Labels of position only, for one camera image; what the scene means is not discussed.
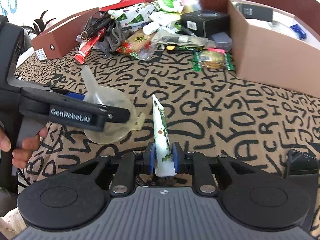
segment open box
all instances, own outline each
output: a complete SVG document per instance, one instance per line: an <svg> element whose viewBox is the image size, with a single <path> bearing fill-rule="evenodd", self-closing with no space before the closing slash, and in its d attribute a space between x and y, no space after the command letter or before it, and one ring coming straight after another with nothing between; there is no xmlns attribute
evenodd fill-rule
<svg viewBox="0 0 320 240"><path fill-rule="evenodd" d="M83 31L89 17L99 11L93 8L73 14L51 26L31 40L39 60L61 58L79 44L76 38Z"/></svg>
<svg viewBox="0 0 320 240"><path fill-rule="evenodd" d="M278 17L292 19L292 25L297 22L307 39L251 25L233 2L272 8ZM228 0L228 15L238 78L320 98L320 36L316 32L293 14L246 0Z"/></svg>

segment human hand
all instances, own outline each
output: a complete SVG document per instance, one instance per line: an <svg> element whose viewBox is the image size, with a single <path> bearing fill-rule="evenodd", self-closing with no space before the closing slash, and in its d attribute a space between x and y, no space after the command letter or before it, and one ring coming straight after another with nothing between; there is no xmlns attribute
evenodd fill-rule
<svg viewBox="0 0 320 240"><path fill-rule="evenodd" d="M17 168L24 169L27 166L32 153L39 149L40 137L44 138L47 135L48 129L47 127L43 127L36 136L24 139L22 141L22 148L15 148L12 152L12 164ZM10 149L11 142L0 127L0 150L8 152Z"/></svg>

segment barcode sticker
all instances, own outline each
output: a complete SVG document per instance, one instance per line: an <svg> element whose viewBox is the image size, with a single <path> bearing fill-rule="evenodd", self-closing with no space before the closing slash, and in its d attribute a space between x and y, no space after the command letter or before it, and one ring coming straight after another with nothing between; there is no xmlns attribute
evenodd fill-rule
<svg viewBox="0 0 320 240"><path fill-rule="evenodd" d="M211 61L211 57L206 55L200 55L200 61Z"/></svg>
<svg viewBox="0 0 320 240"><path fill-rule="evenodd" d="M195 22L187 21L187 27L191 30L197 30L197 24Z"/></svg>
<svg viewBox="0 0 320 240"><path fill-rule="evenodd" d="M36 50L36 55L38 57L39 60L45 60L47 59L47 56L46 54L44 53L44 50L43 49L38 49Z"/></svg>

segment fingernail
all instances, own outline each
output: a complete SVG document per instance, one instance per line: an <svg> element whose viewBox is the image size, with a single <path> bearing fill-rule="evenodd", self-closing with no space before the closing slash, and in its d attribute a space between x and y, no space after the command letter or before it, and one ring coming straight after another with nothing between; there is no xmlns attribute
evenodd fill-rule
<svg viewBox="0 0 320 240"><path fill-rule="evenodd" d="M8 152L10 151L11 149L11 143L9 141L8 138L4 138L1 142L1 149L4 151L4 152Z"/></svg>

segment metal screw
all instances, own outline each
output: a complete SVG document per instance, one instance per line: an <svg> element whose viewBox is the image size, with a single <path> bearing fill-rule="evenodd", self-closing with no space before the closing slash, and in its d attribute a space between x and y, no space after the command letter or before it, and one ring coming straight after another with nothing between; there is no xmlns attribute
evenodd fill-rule
<svg viewBox="0 0 320 240"><path fill-rule="evenodd" d="M114 193L125 193L125 192L127 192L127 190L128 190L128 188L124 185L117 185L112 188L112 191Z"/></svg>
<svg viewBox="0 0 320 240"><path fill-rule="evenodd" d="M200 187L200 191L203 192L203 193L212 193L215 190L216 190L216 187L212 186L212 185L202 185Z"/></svg>

